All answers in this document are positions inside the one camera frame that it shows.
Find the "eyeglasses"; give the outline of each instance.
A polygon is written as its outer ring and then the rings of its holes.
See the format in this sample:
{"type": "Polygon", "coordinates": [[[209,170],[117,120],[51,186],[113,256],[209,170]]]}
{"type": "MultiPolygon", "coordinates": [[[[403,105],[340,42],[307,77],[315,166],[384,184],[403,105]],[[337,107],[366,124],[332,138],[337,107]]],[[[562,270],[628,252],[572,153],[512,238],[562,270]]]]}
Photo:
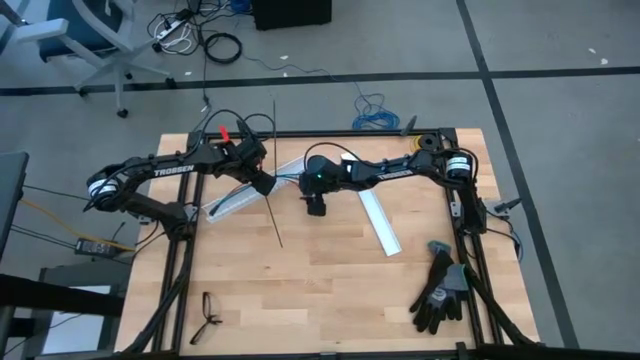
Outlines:
{"type": "Polygon", "coordinates": [[[222,320],[217,320],[218,315],[211,313],[211,294],[208,292],[202,293],[202,315],[204,316],[205,323],[202,324],[200,329],[196,331],[195,335],[189,341],[191,345],[197,345],[202,335],[204,335],[204,330],[207,328],[207,325],[218,325],[222,324],[222,320]]]}

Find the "metal frame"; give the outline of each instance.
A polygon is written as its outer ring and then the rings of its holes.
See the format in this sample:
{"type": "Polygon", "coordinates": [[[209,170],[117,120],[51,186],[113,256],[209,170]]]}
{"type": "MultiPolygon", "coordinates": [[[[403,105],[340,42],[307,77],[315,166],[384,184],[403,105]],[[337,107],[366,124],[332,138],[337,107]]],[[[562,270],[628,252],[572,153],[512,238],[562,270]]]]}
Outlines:
{"type": "MultiPolygon", "coordinates": [[[[445,138],[449,140],[450,146],[457,146],[457,136],[455,129],[453,128],[442,128],[442,129],[414,129],[409,132],[408,135],[422,135],[427,132],[436,133],[438,139],[440,139],[440,146],[444,146],[442,139],[445,138]]],[[[259,136],[270,137],[271,132],[259,132],[259,136]]],[[[278,132],[278,138],[323,138],[323,137],[371,137],[371,136],[399,136],[400,132],[398,130],[336,130],[336,131],[282,131],[278,132]]],[[[230,136],[232,138],[237,137],[237,133],[231,133],[230,136]]],[[[206,140],[217,140],[221,139],[222,136],[218,133],[207,133],[206,140]]],[[[189,174],[182,175],[180,179],[180,187],[178,190],[178,201],[185,203],[187,196],[187,188],[189,184],[189,174]]],[[[204,175],[198,174],[196,177],[196,186],[194,191],[194,196],[192,199],[192,203],[194,206],[199,207],[202,200],[202,192],[204,185],[204,175]]],[[[453,192],[451,190],[446,191],[447,196],[447,209],[449,209],[449,203],[453,201],[453,192]]],[[[458,249],[458,255],[461,257],[466,256],[466,250],[464,245],[464,236],[456,230],[455,219],[451,215],[451,225],[454,231],[456,248],[458,249]]],[[[491,286],[489,285],[488,280],[488,271],[486,267],[486,260],[484,258],[484,252],[482,251],[482,243],[478,239],[472,239],[473,250],[476,254],[476,262],[478,265],[478,269],[480,270],[479,276],[484,284],[488,285],[488,290],[490,294],[491,286]]],[[[192,261],[193,253],[195,247],[195,240],[193,242],[188,242],[185,247],[184,259],[183,261],[192,261]]],[[[162,290],[160,293],[160,299],[162,299],[167,290],[169,289],[172,281],[173,274],[176,265],[176,256],[178,253],[178,245],[170,244],[169,251],[167,254],[167,260],[165,264],[164,277],[162,280],[162,290]]],[[[184,317],[186,312],[186,299],[188,295],[188,286],[185,286],[183,291],[180,293],[178,297],[178,305],[175,316],[175,321],[173,324],[173,335],[171,338],[171,351],[175,351],[179,354],[180,347],[182,344],[182,335],[184,329],[184,317]]],[[[473,333],[473,339],[475,342],[475,346],[479,346],[481,344],[485,344],[484,335],[482,333],[482,324],[480,320],[480,315],[478,312],[478,304],[475,299],[475,295],[470,293],[469,301],[468,301],[468,309],[469,309],[469,320],[473,333]]],[[[494,335],[494,340],[497,344],[503,344],[501,331],[493,319],[490,316],[491,321],[491,332],[494,335]]],[[[159,329],[154,334],[152,351],[161,351],[162,343],[164,340],[164,333],[166,319],[163,319],[159,329]]],[[[440,350],[440,351],[399,351],[399,352],[366,352],[366,353],[339,353],[340,358],[350,358],[350,359],[362,359],[362,358],[379,358],[379,359],[401,359],[401,358],[415,358],[420,357],[424,359],[457,359],[461,355],[461,351],[467,352],[463,343],[456,344],[456,349],[452,350],[440,350]]],[[[241,359],[247,357],[260,357],[260,358],[270,358],[270,359],[291,359],[291,358],[300,358],[304,357],[318,357],[318,358],[327,358],[332,359],[336,358],[338,354],[270,354],[270,355],[260,355],[260,354],[251,354],[251,355],[228,355],[228,356],[215,356],[216,359],[241,359]]],[[[208,359],[213,358],[213,356],[188,356],[181,357],[181,359],[208,359]]]]}

